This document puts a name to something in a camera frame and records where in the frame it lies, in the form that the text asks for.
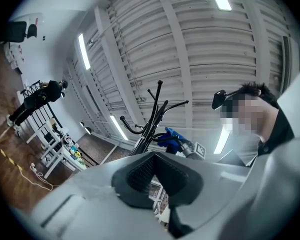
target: white sneaker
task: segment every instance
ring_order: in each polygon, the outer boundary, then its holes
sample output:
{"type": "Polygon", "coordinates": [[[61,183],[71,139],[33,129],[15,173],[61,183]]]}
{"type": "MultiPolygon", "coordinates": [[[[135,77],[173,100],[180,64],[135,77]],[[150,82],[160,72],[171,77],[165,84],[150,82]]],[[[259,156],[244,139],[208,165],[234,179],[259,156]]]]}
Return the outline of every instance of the white sneaker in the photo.
{"type": "Polygon", "coordinates": [[[21,127],[15,124],[13,126],[13,129],[15,129],[17,132],[19,132],[21,130],[21,127]]]}
{"type": "Polygon", "coordinates": [[[10,119],[9,119],[9,117],[10,117],[10,115],[9,114],[7,114],[6,115],[6,123],[8,124],[8,126],[13,126],[14,125],[14,122],[12,122],[10,119]]]}

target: yellow tape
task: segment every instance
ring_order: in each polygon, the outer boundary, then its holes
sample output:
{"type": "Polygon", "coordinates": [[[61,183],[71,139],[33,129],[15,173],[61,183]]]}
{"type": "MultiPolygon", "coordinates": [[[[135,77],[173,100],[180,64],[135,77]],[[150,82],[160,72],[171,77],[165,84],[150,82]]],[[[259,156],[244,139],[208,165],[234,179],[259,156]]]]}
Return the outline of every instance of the yellow tape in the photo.
{"type": "Polygon", "coordinates": [[[18,164],[16,164],[10,157],[8,157],[6,154],[5,154],[5,152],[0,148],[0,153],[5,157],[5,158],[7,158],[7,159],[9,159],[9,162],[11,163],[11,164],[13,164],[14,166],[16,166],[16,167],[18,167],[19,168],[19,170],[23,170],[22,168],[21,168],[21,166],[20,165],[18,165],[18,164]]]}
{"type": "Polygon", "coordinates": [[[6,154],[5,154],[5,152],[0,148],[0,152],[1,152],[1,154],[4,156],[4,157],[7,157],[6,156],[6,154]]]}

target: black pants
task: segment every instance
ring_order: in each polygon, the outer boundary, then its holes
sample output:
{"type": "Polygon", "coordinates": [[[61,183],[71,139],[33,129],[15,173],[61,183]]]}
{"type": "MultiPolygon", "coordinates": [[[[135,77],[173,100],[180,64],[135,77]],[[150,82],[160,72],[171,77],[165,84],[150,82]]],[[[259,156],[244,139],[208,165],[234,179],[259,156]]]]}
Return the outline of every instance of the black pants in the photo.
{"type": "Polygon", "coordinates": [[[28,116],[30,116],[36,109],[26,109],[25,104],[22,103],[20,107],[14,111],[12,115],[10,115],[9,119],[14,122],[17,126],[20,126],[20,124],[27,119],[28,116]]]}

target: man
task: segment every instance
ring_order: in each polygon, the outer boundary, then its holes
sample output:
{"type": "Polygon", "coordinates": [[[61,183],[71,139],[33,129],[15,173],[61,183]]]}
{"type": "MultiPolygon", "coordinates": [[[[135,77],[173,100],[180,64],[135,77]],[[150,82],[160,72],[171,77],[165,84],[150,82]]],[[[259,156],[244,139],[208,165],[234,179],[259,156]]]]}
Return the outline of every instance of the man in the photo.
{"type": "Polygon", "coordinates": [[[8,114],[6,116],[8,126],[13,126],[16,132],[18,132],[20,129],[20,124],[26,120],[28,116],[30,116],[35,110],[46,105],[48,102],[55,102],[61,97],[62,90],[66,89],[67,87],[67,81],[57,82],[51,80],[49,83],[41,83],[40,89],[36,90],[29,96],[33,98],[34,106],[27,109],[25,103],[22,103],[12,115],[8,114]]]}
{"type": "Polygon", "coordinates": [[[264,83],[243,84],[231,94],[222,104],[221,120],[235,134],[244,130],[257,135],[260,138],[257,156],[270,154],[277,146],[294,138],[276,97],[264,83]]]}

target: floor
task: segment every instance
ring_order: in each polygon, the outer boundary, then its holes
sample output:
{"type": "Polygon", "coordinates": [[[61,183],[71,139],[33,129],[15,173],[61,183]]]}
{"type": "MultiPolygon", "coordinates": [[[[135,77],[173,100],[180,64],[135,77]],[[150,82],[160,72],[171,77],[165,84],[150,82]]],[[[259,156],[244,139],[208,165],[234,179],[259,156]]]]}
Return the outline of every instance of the floor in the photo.
{"type": "MultiPolygon", "coordinates": [[[[82,148],[90,157],[92,157],[99,164],[104,160],[104,158],[115,146],[112,143],[100,139],[92,134],[89,135],[88,133],[83,135],[77,141],[77,143],[79,144],[80,148],[82,148]]],[[[108,163],[120,158],[125,158],[129,155],[129,153],[129,150],[117,147],[105,162],[108,163]]]]}
{"type": "MultiPolygon", "coordinates": [[[[3,48],[0,46],[0,148],[12,158],[12,160],[23,168],[23,174],[33,183],[42,186],[45,184],[38,180],[30,170],[31,163],[35,164],[38,172],[43,174],[48,170],[40,160],[43,150],[37,138],[30,144],[26,141],[33,133],[32,129],[22,127],[20,138],[14,135],[14,129],[9,128],[6,122],[6,115],[12,114],[18,106],[17,91],[23,89],[21,75],[10,68],[5,58],[3,48]]],[[[48,182],[53,185],[62,184],[72,171],[63,164],[58,164],[55,170],[48,177],[48,182]]],[[[36,203],[49,193],[37,185],[32,185],[24,179],[19,169],[11,164],[0,153],[0,189],[6,202],[28,213],[36,203]]]]}

